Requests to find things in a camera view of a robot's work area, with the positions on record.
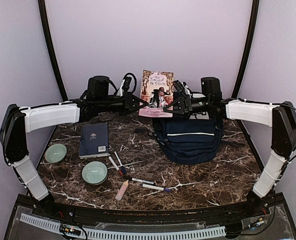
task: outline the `notebook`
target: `notebook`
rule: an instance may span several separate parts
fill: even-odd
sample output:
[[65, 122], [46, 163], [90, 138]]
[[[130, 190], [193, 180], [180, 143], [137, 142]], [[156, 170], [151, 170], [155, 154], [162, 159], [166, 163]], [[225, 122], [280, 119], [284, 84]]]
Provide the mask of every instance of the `notebook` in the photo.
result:
[[83, 159], [109, 155], [108, 123], [83, 126], [81, 129], [79, 157]]

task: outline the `white cable channel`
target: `white cable channel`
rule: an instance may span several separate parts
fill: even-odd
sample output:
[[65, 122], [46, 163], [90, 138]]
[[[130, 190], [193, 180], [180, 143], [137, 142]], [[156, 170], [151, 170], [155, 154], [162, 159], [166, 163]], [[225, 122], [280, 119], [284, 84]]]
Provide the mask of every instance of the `white cable channel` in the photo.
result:
[[[20, 221], [37, 228], [60, 234], [60, 223], [54, 220], [47, 220], [32, 216], [28, 214], [21, 214]], [[203, 240], [217, 237], [224, 237], [226, 235], [224, 226], [192, 230], [192, 231], [178, 231], [178, 232], [157, 232], [157, 233], [140, 233], [140, 232], [119, 232], [119, 231], [104, 231], [84, 227], [88, 234], [89, 240]], [[84, 232], [78, 237], [85, 239]]]

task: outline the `pen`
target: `pen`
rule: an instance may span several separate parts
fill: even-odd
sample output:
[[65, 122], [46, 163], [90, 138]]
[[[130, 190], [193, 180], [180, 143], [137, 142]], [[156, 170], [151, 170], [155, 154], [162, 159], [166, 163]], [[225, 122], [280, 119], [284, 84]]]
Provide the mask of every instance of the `pen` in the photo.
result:
[[122, 173], [123, 173], [123, 174], [127, 174], [127, 171], [126, 171], [126, 169], [124, 168], [124, 166], [123, 166], [123, 164], [122, 164], [122, 162], [121, 162], [121, 160], [120, 160], [120, 158], [119, 158], [117, 152], [114, 151], [114, 154], [116, 155], [116, 157], [117, 157], [117, 159], [118, 159], [118, 161], [119, 161], [119, 164], [120, 164], [120, 166], [121, 166], [121, 171], [122, 171]]
[[152, 184], [152, 185], [156, 184], [153, 181], [141, 180], [141, 179], [133, 178], [133, 177], [130, 177], [130, 176], [123, 176], [123, 178], [128, 179], [128, 180], [132, 180], [132, 181], [136, 181], [136, 182], [140, 182], [140, 183], [145, 183], [145, 184]]
[[152, 185], [148, 185], [148, 184], [143, 184], [142, 186], [144, 188], [148, 188], [148, 189], [155, 189], [155, 190], [159, 190], [159, 191], [171, 192], [171, 189], [168, 189], [165, 187], [152, 186]]
[[112, 163], [112, 165], [117, 169], [117, 171], [119, 172], [119, 174], [120, 174], [121, 176], [123, 176], [122, 171], [121, 171], [120, 168], [117, 166], [117, 164], [114, 162], [114, 160], [112, 159], [111, 156], [109, 156], [109, 160], [110, 160], [110, 162]]

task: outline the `lavender wall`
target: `lavender wall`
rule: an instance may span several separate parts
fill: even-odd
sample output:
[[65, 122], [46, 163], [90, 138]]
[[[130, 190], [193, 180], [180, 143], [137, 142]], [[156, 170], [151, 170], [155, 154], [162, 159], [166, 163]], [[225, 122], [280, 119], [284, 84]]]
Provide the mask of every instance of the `lavender wall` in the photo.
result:
[[142, 70], [173, 71], [199, 91], [200, 78], [221, 80], [230, 97], [246, 40], [251, 0], [56, 0], [48, 16], [64, 83], [79, 97], [87, 80], [119, 83]]
[[[291, 101], [296, 107], [296, 0], [260, 2], [258, 22], [240, 96], [250, 100]], [[271, 146], [271, 129], [246, 123], [263, 162]], [[296, 224], [296, 160], [277, 186]]]
[[[0, 125], [9, 104], [32, 106], [60, 101], [43, 38], [37, 1], [0, 0]], [[36, 164], [52, 128], [30, 133], [30, 155]], [[0, 239], [12, 207], [24, 188], [3, 162], [0, 145]]]

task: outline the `table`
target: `table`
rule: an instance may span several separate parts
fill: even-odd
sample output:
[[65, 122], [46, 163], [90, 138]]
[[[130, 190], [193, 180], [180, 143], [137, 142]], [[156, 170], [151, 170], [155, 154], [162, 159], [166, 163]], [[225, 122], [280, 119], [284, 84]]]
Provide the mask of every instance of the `table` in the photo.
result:
[[[136, 128], [153, 130], [150, 119], [139, 119], [137, 113], [114, 117], [114, 114], [105, 113], [86, 123], [57, 126], [47, 147], [64, 144], [67, 155], [60, 164], [53, 165], [43, 157], [37, 168], [56, 202], [132, 211], [222, 206], [245, 201], [246, 194], [261, 173], [236, 121], [224, 121], [223, 136], [223, 140], [236, 144], [222, 144], [217, 156], [210, 162], [180, 165], [170, 162], [146, 132], [134, 133]], [[127, 173], [135, 178], [155, 181], [158, 186], [171, 188], [172, 192], [142, 188], [140, 183], [130, 182], [123, 199], [115, 199], [124, 179], [108, 157], [80, 159], [78, 156], [81, 127], [107, 120], [110, 120], [109, 151], [118, 152]], [[101, 161], [109, 169], [108, 178], [102, 185], [89, 185], [82, 179], [82, 169], [91, 161]]]

